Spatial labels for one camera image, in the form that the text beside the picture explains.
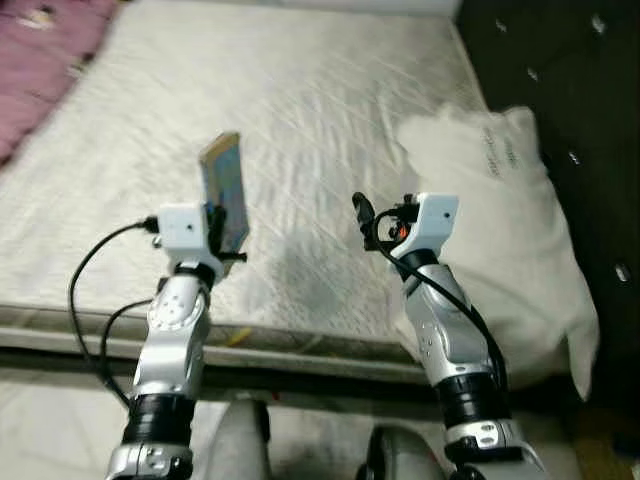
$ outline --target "dark headboard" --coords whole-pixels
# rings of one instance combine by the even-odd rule
[[[640,404],[635,0],[466,0],[458,28],[489,108],[528,105],[598,310],[593,399]]]

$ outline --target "white floor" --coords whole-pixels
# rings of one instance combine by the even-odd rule
[[[86,377],[0,369],[2,478],[103,478],[126,414],[109,393],[95,386]],[[203,460],[224,408],[222,403],[198,404],[192,439],[194,479],[203,480]],[[380,421],[368,415],[286,407],[269,411],[270,457],[277,480],[352,480],[373,425]],[[581,479],[575,454],[557,421],[532,415],[518,419],[554,478]],[[436,452],[442,450],[442,427],[437,422],[384,421],[409,425]]]

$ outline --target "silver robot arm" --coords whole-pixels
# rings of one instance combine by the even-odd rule
[[[173,274],[160,282],[147,313],[129,421],[106,480],[186,480],[193,470],[189,443],[209,333],[209,292],[224,277],[220,258],[233,255],[217,251],[224,210],[208,219],[200,205],[169,205],[158,224],[155,244],[167,252]]]
[[[457,197],[406,195],[402,204],[388,212],[395,219],[390,241],[380,241],[373,231],[380,219],[364,195],[356,193],[353,203],[365,250],[383,251],[387,258],[390,255],[404,282],[406,313],[444,417],[445,454],[457,467],[452,479],[547,480],[542,463],[511,418],[505,395],[496,383],[498,372],[488,340],[492,345],[495,342],[467,318],[477,313],[449,267],[437,260],[453,228]],[[467,314],[411,270],[443,287],[466,307]]]

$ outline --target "smartphone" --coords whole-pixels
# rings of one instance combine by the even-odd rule
[[[200,155],[205,208],[212,214],[217,206],[226,210],[221,251],[239,252],[249,235],[240,162],[240,134],[225,132]]]

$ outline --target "pink blanket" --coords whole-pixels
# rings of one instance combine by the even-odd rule
[[[100,45],[117,0],[0,0],[0,165]]]

